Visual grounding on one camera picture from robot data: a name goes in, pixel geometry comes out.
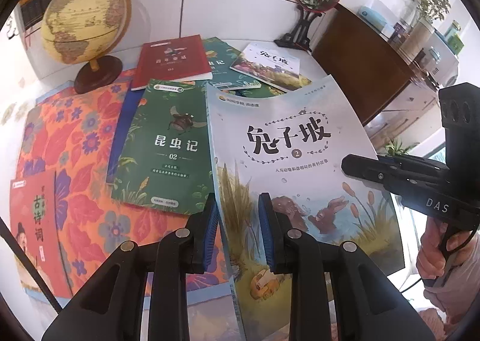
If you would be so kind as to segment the right sleeve forearm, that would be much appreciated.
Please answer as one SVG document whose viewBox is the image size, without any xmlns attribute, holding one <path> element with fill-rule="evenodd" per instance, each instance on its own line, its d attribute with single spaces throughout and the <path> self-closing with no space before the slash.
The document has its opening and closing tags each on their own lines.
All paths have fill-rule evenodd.
<svg viewBox="0 0 480 341">
<path fill-rule="evenodd" d="M 446 313 L 448 324 L 455 326 L 470 309 L 479 293 L 479 243 L 472 254 L 455 268 L 443 287 L 426 287 L 424 296 Z"/>
</svg>

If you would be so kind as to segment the right hand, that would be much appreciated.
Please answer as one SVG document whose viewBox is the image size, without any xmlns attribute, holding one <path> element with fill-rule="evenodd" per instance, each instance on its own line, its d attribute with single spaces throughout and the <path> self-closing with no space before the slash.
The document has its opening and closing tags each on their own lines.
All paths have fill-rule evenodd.
<svg viewBox="0 0 480 341">
<path fill-rule="evenodd" d="M 443 276 L 446 260 L 439 249 L 447 225 L 438 223 L 435 219 L 428 217 L 425 232 L 421 237 L 421 248 L 416 258 L 416 269 L 424 280 L 435 279 Z M 475 233 L 473 238 L 461 250 L 456 253 L 453 266 L 464 264 L 472 255 L 478 242 L 479 234 Z"/>
</svg>

